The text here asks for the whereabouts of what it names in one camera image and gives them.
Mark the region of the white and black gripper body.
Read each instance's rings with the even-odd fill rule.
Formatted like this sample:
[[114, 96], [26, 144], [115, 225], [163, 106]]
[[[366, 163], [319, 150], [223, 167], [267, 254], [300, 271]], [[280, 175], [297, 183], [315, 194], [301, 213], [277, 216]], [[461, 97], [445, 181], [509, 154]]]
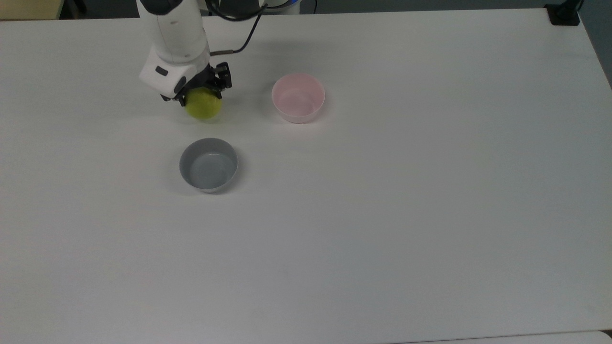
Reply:
[[209, 46], [195, 59], [186, 63], [167, 62], [159, 56], [155, 46], [152, 46], [139, 77], [165, 101], [170, 101], [182, 88], [187, 88], [188, 93], [204, 88], [205, 68], [209, 64]]

